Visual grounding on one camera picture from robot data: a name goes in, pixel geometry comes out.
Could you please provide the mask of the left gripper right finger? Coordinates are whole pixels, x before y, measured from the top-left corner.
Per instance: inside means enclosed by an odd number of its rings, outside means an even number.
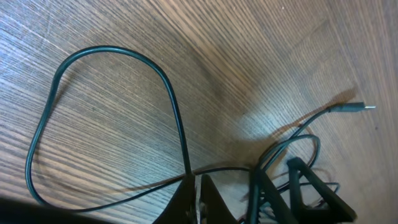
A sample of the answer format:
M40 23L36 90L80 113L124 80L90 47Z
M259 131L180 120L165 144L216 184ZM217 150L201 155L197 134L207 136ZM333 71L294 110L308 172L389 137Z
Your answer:
M237 224L209 175L202 175L200 190L201 224Z

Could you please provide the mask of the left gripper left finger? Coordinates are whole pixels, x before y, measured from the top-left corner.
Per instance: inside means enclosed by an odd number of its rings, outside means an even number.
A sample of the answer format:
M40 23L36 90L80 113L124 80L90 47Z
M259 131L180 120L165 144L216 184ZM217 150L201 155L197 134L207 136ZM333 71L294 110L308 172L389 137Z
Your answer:
M165 210L154 221L154 224L196 223L197 213L195 202L195 176L188 174L183 178Z

